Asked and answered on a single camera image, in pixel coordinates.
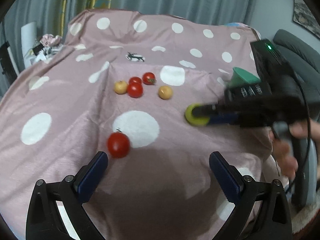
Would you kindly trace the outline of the person right hand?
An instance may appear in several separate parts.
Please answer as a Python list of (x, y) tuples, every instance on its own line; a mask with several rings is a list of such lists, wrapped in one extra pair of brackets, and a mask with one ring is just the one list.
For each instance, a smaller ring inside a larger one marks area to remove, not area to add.
[[(320, 143), (320, 125), (318, 122), (310, 120), (311, 139), (316, 145), (317, 150), (317, 179), (319, 179), (319, 143)], [(308, 136), (307, 121), (297, 121), (289, 126), (290, 133), (298, 138), (303, 139)], [(274, 133), (269, 131), (269, 139), (272, 143), (272, 153), (280, 167), (281, 174), (290, 180), (295, 178), (298, 170), (298, 162), (296, 158), (290, 155), (291, 147), (285, 141), (276, 139)]]

